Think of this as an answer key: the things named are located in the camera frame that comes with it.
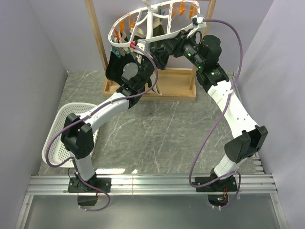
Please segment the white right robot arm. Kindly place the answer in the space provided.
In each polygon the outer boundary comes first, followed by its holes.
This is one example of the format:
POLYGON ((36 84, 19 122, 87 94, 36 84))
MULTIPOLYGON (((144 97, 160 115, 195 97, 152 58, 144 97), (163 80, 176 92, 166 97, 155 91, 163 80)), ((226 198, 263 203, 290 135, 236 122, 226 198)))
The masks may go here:
POLYGON ((268 134, 267 128, 259 126, 250 117, 234 92, 234 86, 228 75, 218 63, 222 52, 221 41, 213 35, 206 35, 200 43, 195 37, 187 37, 180 32, 175 38, 162 41, 170 56, 184 56, 195 67, 196 77, 206 93, 221 110, 221 118, 226 119, 233 139, 224 145, 224 156, 212 169, 210 185, 214 190, 222 190, 226 178, 237 170, 247 158, 258 152, 268 134))

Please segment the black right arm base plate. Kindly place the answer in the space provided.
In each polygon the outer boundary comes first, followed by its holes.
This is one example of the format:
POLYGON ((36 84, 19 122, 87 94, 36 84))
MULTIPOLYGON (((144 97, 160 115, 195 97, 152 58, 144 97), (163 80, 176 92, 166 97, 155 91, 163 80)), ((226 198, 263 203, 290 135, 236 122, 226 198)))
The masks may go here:
MULTIPOLYGON (((193 185, 202 185, 212 181, 212 177, 195 177, 193 185)), ((196 192, 235 192, 238 190, 238 183, 234 176, 230 176, 226 179, 220 179, 215 181, 212 184, 209 184, 205 187, 196 187, 196 192)))

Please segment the white oval clip hanger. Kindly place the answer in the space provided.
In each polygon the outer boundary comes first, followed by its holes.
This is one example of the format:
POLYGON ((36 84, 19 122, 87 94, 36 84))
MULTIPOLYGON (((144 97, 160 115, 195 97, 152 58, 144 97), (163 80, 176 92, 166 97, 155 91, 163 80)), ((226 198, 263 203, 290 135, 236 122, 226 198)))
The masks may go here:
POLYGON ((205 29, 193 28, 192 16, 201 14, 200 4, 196 0, 168 0, 157 4, 144 0, 143 3, 144 7, 126 13, 112 25, 107 37, 111 46, 128 48, 131 42, 134 42, 137 28, 141 28, 146 33, 144 40, 149 42, 174 38, 181 31, 188 32, 189 38, 205 29), (164 35, 153 37, 155 18, 161 19, 164 35))

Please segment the navy blue underwear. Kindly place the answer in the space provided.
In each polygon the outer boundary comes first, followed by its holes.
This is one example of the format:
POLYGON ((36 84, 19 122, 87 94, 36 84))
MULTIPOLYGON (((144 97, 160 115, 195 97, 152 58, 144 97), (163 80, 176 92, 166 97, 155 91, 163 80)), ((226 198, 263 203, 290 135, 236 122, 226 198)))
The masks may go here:
POLYGON ((150 57, 147 56, 147 58, 150 63, 146 62, 142 67, 142 70, 144 72, 144 79, 146 81, 145 83, 148 84, 148 88, 151 88, 151 91, 153 91, 157 95, 162 95, 162 91, 158 85, 159 69, 157 69, 156 65, 154 64, 152 59, 150 59, 150 57))

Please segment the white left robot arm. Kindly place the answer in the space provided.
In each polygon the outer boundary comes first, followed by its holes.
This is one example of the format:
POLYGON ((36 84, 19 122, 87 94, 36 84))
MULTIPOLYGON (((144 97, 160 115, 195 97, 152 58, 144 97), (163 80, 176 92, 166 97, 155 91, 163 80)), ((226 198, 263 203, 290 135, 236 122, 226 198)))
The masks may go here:
POLYGON ((164 47, 151 48, 144 52, 139 47, 138 59, 125 56, 119 64, 115 77, 119 88, 106 101, 81 114, 71 113, 66 117, 61 142, 70 152, 79 186, 86 192, 95 189, 97 175, 90 153, 94 148, 93 134, 114 116, 127 111, 138 103, 150 90, 157 91, 158 70, 163 70, 169 54, 164 47))

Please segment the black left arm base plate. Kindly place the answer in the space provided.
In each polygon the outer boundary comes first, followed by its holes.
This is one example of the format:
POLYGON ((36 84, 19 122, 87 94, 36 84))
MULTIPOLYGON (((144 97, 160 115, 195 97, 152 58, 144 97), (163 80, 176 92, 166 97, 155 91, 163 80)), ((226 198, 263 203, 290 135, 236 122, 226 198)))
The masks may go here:
POLYGON ((87 181, 84 184, 78 177, 72 177, 68 184, 68 193, 93 193, 101 190, 109 193, 112 185, 112 179, 109 177, 95 178, 93 181, 87 181))

